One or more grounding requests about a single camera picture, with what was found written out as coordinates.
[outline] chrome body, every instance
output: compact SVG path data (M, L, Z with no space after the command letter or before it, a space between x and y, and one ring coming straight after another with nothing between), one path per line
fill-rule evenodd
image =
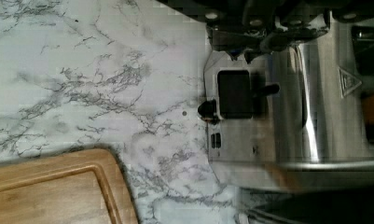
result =
M374 26L374 19L358 24ZM361 94L374 92L374 77L357 72L353 25L332 21L327 35L251 64L212 53L204 71L207 100L219 102L216 76L222 70L258 72L281 88L267 97L263 118L209 124L209 139L221 134L221 148L208 146L221 182L297 192L374 184L374 145L361 107Z

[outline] warning triangle symbol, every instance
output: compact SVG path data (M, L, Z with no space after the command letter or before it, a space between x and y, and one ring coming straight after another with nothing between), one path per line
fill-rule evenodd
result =
M340 86L341 86L341 97L344 98L348 94L352 93L359 86L362 85L362 81L352 74L346 72L344 69L339 68Z

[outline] wooden cutting board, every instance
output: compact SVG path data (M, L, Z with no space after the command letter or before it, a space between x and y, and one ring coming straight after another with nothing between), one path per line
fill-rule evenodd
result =
M137 224L114 157L92 149L0 168L0 223Z

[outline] white marble surface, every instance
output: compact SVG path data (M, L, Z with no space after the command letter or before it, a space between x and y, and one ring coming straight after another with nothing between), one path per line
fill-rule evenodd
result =
M209 50L155 1L0 0L0 165L104 147L141 223L239 223L197 118Z

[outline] toaster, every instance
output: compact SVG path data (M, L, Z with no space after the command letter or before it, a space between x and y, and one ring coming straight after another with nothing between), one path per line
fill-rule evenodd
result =
M374 0L158 0L205 22L209 162L287 192L374 185Z
M247 63L204 68L209 162L223 183L306 192L374 185L374 19Z

